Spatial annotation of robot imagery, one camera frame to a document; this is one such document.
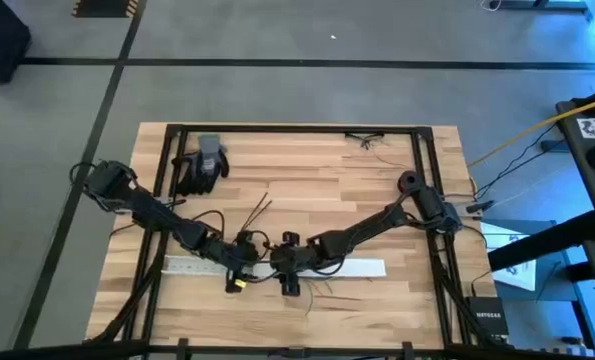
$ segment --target black metal frame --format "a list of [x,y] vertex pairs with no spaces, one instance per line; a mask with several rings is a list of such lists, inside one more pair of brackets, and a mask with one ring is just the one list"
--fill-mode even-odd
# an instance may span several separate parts
[[[443,194],[439,162],[435,150],[433,131],[430,127],[364,127],[364,126],[295,126],[295,125],[168,125],[164,136],[164,144],[159,159],[156,179],[153,189],[153,196],[161,196],[164,177],[168,166],[168,157],[172,148],[173,140],[178,137],[176,155],[180,156],[185,151],[186,140],[190,132],[291,132],[291,133],[388,133],[407,134],[411,136],[411,144],[415,169],[425,182],[424,164],[422,159],[421,140],[425,141],[430,162],[433,186]],[[175,197],[176,184],[180,175],[180,168],[173,168],[169,187],[169,197]],[[159,244],[153,262],[147,268],[150,247],[152,244],[153,232],[146,230],[143,235],[142,245],[135,271],[135,279],[131,298],[127,301],[115,320],[107,328],[118,331],[124,326],[122,341],[114,342],[117,332],[104,332],[102,336],[86,341],[79,345],[65,345],[39,349],[15,349],[0,352],[0,359],[58,359],[66,354],[71,359],[114,359],[118,357],[142,355],[147,359],[150,353],[175,353],[177,359],[187,360],[193,354],[225,354],[238,353],[245,355],[283,355],[287,357],[309,357],[309,356],[397,356],[402,359],[413,359],[414,357],[451,357],[460,359],[484,359],[490,358],[493,354],[498,359],[526,359],[526,358],[572,358],[560,354],[545,354],[532,351],[515,351],[507,349],[491,342],[485,332],[479,327],[476,318],[467,306],[462,294],[459,269],[454,249],[454,235],[444,234],[444,246],[446,249],[446,266],[444,266],[438,254],[437,234],[427,231],[426,238],[429,248],[429,259],[435,296],[437,299],[437,310],[441,337],[444,343],[443,349],[421,349],[414,350],[410,342],[402,342],[401,347],[393,349],[371,349],[371,348],[305,348],[305,347],[216,347],[216,346],[194,346],[189,345],[189,340],[179,339],[177,345],[150,345],[153,322],[156,312],[156,305],[159,296],[161,281],[161,269],[163,258],[168,244],[169,233],[162,231]],[[141,339],[132,340],[134,333],[134,317],[138,310],[139,299],[145,293],[144,287],[150,283],[150,295],[146,306],[144,324],[141,329]],[[461,340],[463,344],[453,343],[451,333],[451,320],[447,310],[445,293],[451,297],[457,308],[457,317]],[[478,346],[471,345],[471,331],[477,337]]]
[[588,10],[586,3],[583,1],[550,0],[535,0],[533,2],[526,0],[495,0],[490,2],[490,8],[498,8],[499,10],[572,11],[581,13]]

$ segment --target gray floor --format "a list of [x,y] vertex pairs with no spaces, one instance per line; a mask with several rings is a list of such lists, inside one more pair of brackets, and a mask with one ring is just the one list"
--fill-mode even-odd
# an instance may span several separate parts
[[[63,0],[7,2],[31,27],[32,56],[116,57],[129,25],[74,19]],[[595,40],[579,15],[489,13],[474,0],[152,0],[131,57],[595,62]],[[0,86],[0,349],[19,324],[111,70],[22,66]],[[473,160],[553,115],[557,101],[593,91],[595,72],[127,67],[95,158],[127,161],[141,121],[265,121],[457,125]],[[490,181],[529,141],[473,168],[475,180]],[[490,210],[495,218],[562,221],[590,206],[572,159],[559,154],[490,197],[507,199]],[[112,216],[81,201],[33,345],[81,340],[111,226]]]

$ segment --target wooden table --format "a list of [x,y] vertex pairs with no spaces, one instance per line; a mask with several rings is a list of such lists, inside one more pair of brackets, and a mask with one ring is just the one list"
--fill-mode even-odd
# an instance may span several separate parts
[[[151,190],[166,125],[140,126],[130,162],[140,184]],[[445,193],[472,193],[457,128],[440,126],[433,131]],[[413,165],[407,135],[388,134],[371,150],[343,134],[220,135],[228,147],[230,176],[220,178],[209,195],[191,196],[175,211],[183,217],[209,209],[223,211],[227,239],[234,238],[265,192],[273,203],[251,229],[263,229],[274,242],[281,241],[284,231],[298,232],[305,239],[346,228],[394,201],[396,179]],[[192,134],[186,149],[196,146],[197,134]],[[171,173],[168,166],[166,177]],[[164,184],[166,194],[169,180]],[[412,201],[403,206],[416,213]],[[219,225],[217,218],[204,220]],[[118,216],[115,228],[129,223],[129,216]],[[477,222],[468,223],[479,227]],[[142,232],[132,227],[111,238],[87,337],[102,331],[128,298]],[[462,288],[468,294],[470,282],[489,270],[486,250],[480,236],[468,229],[456,235],[455,246]],[[169,242],[168,253],[187,255],[175,241]],[[175,345],[186,337],[198,346],[392,349],[410,341],[415,349],[443,348],[424,232],[410,227],[390,230],[358,246],[351,257],[384,259],[387,277],[302,280],[300,297],[284,297],[277,280],[226,294],[222,277],[163,275],[152,343]],[[476,287],[478,295],[495,294],[490,275],[478,280]],[[136,330],[141,330],[144,307],[138,312]],[[456,328],[454,307],[451,313]],[[140,334],[135,331],[135,338]]]

